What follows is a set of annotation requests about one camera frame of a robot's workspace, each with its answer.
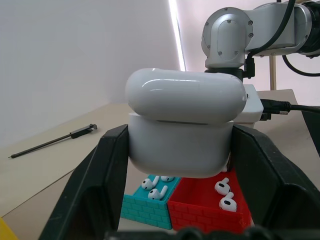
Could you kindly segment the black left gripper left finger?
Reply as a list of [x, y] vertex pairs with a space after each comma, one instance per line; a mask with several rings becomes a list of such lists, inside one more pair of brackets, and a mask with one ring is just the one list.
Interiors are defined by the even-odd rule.
[[128, 126], [108, 130], [72, 172], [39, 239], [102, 240], [116, 231], [128, 158]]

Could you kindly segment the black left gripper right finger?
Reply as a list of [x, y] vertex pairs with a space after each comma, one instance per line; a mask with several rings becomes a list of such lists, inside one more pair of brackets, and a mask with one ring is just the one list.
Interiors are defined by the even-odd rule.
[[250, 233], [268, 240], [320, 238], [320, 191], [268, 136], [234, 125], [230, 156], [255, 224]]

